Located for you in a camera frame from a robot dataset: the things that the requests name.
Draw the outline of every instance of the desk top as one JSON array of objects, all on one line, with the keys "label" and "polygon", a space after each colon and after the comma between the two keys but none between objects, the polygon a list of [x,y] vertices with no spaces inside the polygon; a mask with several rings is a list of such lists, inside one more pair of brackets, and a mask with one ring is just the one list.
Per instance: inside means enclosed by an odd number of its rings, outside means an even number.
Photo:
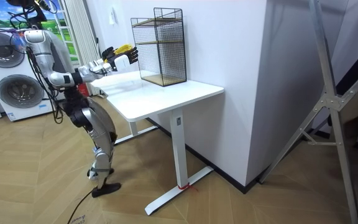
[{"label": "desk top", "polygon": [[110,75],[91,83],[128,122],[138,121],[223,93],[222,87],[187,80],[162,87],[140,78],[139,72]]}]

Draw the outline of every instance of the dryer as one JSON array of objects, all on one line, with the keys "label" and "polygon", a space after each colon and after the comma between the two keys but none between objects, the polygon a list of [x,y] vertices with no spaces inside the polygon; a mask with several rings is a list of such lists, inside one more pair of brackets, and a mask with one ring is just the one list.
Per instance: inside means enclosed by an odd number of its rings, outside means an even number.
[{"label": "dryer", "polygon": [[0,103],[11,121],[52,111],[46,92],[35,78],[26,54],[0,32]]}]

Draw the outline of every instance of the red string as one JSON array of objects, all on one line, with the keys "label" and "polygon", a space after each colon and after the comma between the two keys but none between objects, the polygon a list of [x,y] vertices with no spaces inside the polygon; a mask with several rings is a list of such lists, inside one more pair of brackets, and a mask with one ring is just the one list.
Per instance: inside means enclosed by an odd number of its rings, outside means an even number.
[{"label": "red string", "polygon": [[192,185],[190,185],[190,183],[187,183],[187,184],[184,185],[183,187],[180,187],[180,186],[178,185],[178,188],[179,188],[180,190],[185,190],[185,189],[187,189],[187,188],[191,188],[191,189],[195,189],[195,190],[198,192],[198,189],[195,188],[195,187],[193,187]]}]

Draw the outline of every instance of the black metal wire rack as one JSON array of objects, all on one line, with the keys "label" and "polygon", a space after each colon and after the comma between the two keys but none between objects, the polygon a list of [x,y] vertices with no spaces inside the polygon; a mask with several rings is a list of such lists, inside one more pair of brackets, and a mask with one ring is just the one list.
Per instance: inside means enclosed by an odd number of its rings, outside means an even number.
[{"label": "black metal wire rack", "polygon": [[140,77],[160,86],[185,82],[186,57],[181,9],[154,8],[154,18],[132,18]]}]

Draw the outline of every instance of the desk leg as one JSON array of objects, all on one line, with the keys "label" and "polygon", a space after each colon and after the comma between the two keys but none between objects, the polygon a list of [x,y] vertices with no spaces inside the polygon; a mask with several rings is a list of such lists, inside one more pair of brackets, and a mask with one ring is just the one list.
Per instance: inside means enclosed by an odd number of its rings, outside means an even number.
[{"label": "desk leg", "polygon": [[195,175],[192,175],[190,178],[187,177],[185,132],[183,130],[183,115],[181,108],[171,111],[170,124],[178,185],[154,200],[152,203],[148,204],[144,209],[147,215],[151,215],[161,206],[165,205],[167,202],[186,190],[190,185],[193,185],[195,182],[213,171],[211,167],[207,166],[198,171]]},{"label": "desk leg", "polygon": [[136,122],[129,122],[129,129],[131,130],[131,134],[133,136],[137,136]]},{"label": "desk leg", "polygon": [[189,180],[187,177],[185,131],[183,130],[183,114],[181,108],[171,111],[170,124],[177,182],[178,186],[182,188],[189,183]]},{"label": "desk leg", "polygon": [[121,143],[124,143],[126,141],[129,141],[131,140],[132,138],[140,135],[140,134],[144,134],[144,133],[147,133],[151,130],[154,130],[154,129],[157,129],[158,127],[157,126],[151,126],[149,128],[146,128],[144,130],[141,130],[141,131],[137,131],[137,128],[136,128],[136,123],[135,122],[129,122],[129,129],[131,129],[131,133],[130,135],[128,136],[125,136],[123,138],[120,138],[120,139],[117,139],[116,140],[116,143],[114,144],[115,146],[118,145],[118,144],[121,144]]}]

